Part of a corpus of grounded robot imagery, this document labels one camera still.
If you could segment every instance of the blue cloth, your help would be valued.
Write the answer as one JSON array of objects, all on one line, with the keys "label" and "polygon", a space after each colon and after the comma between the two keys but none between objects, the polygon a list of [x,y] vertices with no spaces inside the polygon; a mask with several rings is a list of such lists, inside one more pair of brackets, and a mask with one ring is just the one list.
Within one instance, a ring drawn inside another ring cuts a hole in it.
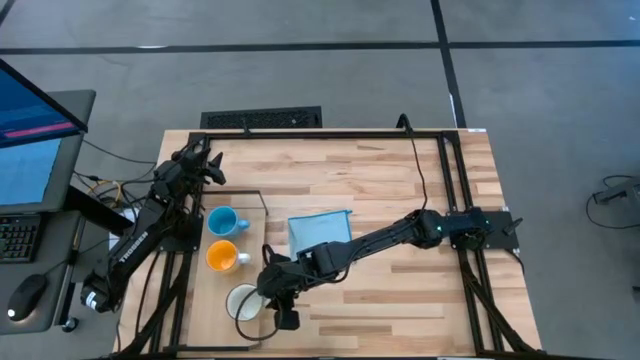
[{"label": "blue cloth", "polygon": [[351,241],[351,210],[289,218],[289,252],[293,261],[298,252],[331,241]]}]

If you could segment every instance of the black keyboard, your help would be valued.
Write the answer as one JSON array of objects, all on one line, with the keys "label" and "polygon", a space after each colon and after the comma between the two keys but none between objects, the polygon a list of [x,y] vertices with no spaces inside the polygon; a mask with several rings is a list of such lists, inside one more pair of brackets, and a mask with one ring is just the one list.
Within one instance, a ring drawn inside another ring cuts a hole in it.
[{"label": "black keyboard", "polygon": [[40,215],[0,216],[0,264],[32,262],[40,242]]}]

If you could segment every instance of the computer monitor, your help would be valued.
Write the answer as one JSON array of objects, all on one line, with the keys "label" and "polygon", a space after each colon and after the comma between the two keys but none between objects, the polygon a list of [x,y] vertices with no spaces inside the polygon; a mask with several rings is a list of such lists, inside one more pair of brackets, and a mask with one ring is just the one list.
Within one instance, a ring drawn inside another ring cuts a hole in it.
[{"label": "computer monitor", "polygon": [[0,148],[86,131],[86,124],[0,60]]}]

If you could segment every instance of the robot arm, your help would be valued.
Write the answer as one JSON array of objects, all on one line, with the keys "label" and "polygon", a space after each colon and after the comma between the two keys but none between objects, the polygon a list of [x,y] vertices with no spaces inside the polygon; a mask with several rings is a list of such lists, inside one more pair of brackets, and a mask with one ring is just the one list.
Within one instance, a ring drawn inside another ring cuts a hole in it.
[{"label": "robot arm", "polygon": [[[258,294],[271,300],[268,307],[277,311],[277,319],[282,319],[281,329],[295,330],[299,327],[297,312],[293,311],[297,295],[344,280],[354,261],[399,244],[429,249],[447,236],[464,235],[473,241],[490,231],[491,225],[480,208],[446,216],[433,210],[415,210],[386,228],[350,242],[327,242],[305,249],[297,254],[296,261],[274,254],[266,245],[263,256],[267,266],[258,276]],[[336,280],[341,272],[344,276]]]},{"label": "robot arm", "polygon": [[222,153],[206,162],[209,150],[196,152],[195,145],[175,152],[154,172],[138,221],[109,252],[106,272],[96,268],[84,280],[80,293],[84,305],[99,313],[118,309],[129,278],[162,240],[169,236],[179,240],[193,231],[196,219],[195,214],[185,211],[187,196],[208,184],[207,178],[220,185],[226,182],[220,170]]}]

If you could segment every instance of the butcher block tabletop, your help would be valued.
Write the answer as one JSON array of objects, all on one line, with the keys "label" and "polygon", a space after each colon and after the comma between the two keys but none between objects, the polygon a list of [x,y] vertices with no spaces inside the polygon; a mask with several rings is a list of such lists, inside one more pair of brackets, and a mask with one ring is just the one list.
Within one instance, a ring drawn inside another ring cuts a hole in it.
[{"label": "butcher block tabletop", "polygon": [[[383,131],[344,131],[356,130]],[[158,163],[181,149],[190,132],[229,134],[237,131],[168,130]],[[506,204],[488,134],[459,130],[459,135],[474,205],[484,210],[502,209]],[[427,208],[444,214],[449,208],[437,143],[434,139],[416,138],[415,144],[426,180]],[[423,202],[413,148],[407,138],[215,139],[210,146],[211,158],[218,152],[224,153],[221,169],[227,183],[222,187],[208,185],[205,190],[260,190],[268,207],[264,241],[285,255],[289,254],[287,219],[290,217],[352,210],[349,219],[352,236],[356,238],[390,225],[420,208]],[[457,202],[463,204],[453,149],[450,144],[447,147]],[[255,194],[204,195],[202,201],[207,209],[218,205],[238,209],[262,208]],[[473,256],[469,252],[471,263],[475,263]],[[486,250],[485,256],[497,307],[529,345],[540,348],[520,265],[504,250]],[[123,347],[134,336],[142,287],[152,258],[150,256],[143,263],[129,282],[119,325]],[[203,334],[199,330],[206,327],[199,323],[211,319],[193,316],[191,310],[202,306],[193,305],[193,294],[197,269],[206,267],[198,266],[198,253],[192,259],[180,344],[193,345],[189,342],[191,337],[197,338],[197,345],[201,346]],[[142,309],[142,324],[157,304],[164,260],[165,255],[162,254],[152,272]],[[179,259],[176,261],[174,274],[180,262]],[[484,346],[491,349],[486,312],[479,302],[477,304]],[[448,239],[429,250],[399,245],[362,259],[352,266],[344,282],[325,284],[302,293],[296,300],[295,310],[300,313],[298,330],[281,330],[249,352],[185,352],[179,355],[342,357],[474,354],[458,257]],[[218,311],[226,313],[224,308]],[[173,312],[174,305],[165,316],[161,348],[169,344]],[[273,311],[264,310],[260,316],[259,327],[247,328],[247,332],[258,331],[260,334],[250,335],[264,335],[272,331]]]}]

